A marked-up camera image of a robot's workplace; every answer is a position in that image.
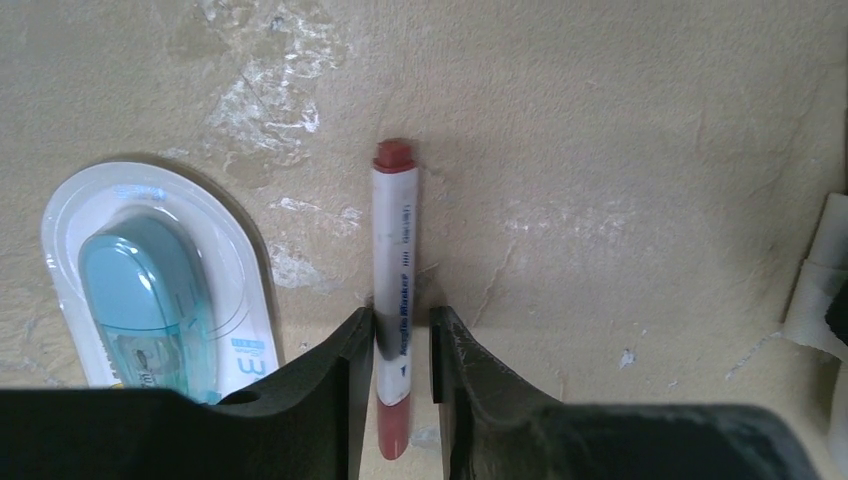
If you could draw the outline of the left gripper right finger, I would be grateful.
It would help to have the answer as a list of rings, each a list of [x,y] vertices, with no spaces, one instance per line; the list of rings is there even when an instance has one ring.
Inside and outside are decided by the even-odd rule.
[[[738,404],[566,404],[429,312],[431,391],[447,479],[813,479],[774,413]]]

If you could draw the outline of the dark red marker pen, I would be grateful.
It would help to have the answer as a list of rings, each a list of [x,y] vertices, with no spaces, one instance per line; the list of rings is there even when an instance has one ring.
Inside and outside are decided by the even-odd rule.
[[[386,460],[405,452],[410,435],[418,199],[412,145],[380,142],[372,162],[372,259],[377,431]]]

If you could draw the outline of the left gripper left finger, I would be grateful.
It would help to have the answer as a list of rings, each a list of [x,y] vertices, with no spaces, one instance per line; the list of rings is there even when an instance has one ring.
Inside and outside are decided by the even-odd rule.
[[[355,479],[375,318],[215,405],[165,389],[5,390],[5,479]]]

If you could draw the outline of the beige canvas student backpack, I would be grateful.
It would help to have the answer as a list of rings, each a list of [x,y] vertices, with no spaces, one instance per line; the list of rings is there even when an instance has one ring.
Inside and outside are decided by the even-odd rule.
[[[782,330],[802,346],[837,358],[828,450],[847,471],[847,196],[831,193],[804,260]]]

